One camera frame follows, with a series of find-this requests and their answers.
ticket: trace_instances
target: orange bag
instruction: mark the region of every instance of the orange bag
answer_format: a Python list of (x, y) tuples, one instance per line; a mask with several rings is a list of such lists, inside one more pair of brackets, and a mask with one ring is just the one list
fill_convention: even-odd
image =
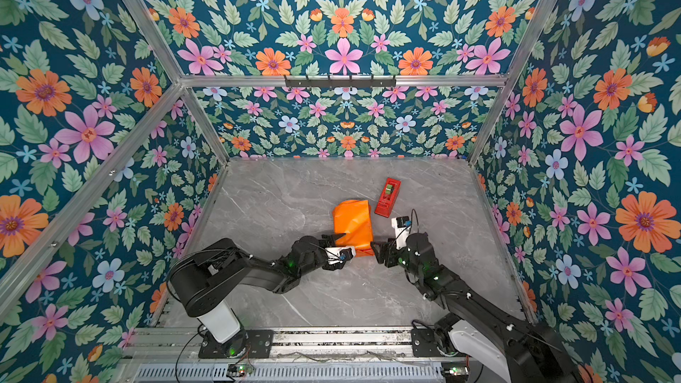
[(343, 247), (353, 245), (358, 256), (373, 256), (371, 242), (374, 234), (371, 231), (371, 209), (367, 200), (347, 200), (334, 209), (334, 231), (345, 234), (336, 245)]

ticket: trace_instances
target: floral wall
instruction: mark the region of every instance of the floral wall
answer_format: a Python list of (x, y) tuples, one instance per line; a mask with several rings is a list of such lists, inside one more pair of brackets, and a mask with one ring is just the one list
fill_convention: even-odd
[(197, 90), (240, 157), (465, 157), (494, 102), (483, 86)]
[(559, 0), (476, 163), (586, 382), (681, 379), (680, 0)]
[(0, 382), (109, 381), (151, 323), (218, 170), (179, 100), (5, 319)]
[(120, 0), (0, 0), (0, 276), (168, 82)]
[(188, 74), (425, 75), (505, 72), (537, 0), (146, 1)]

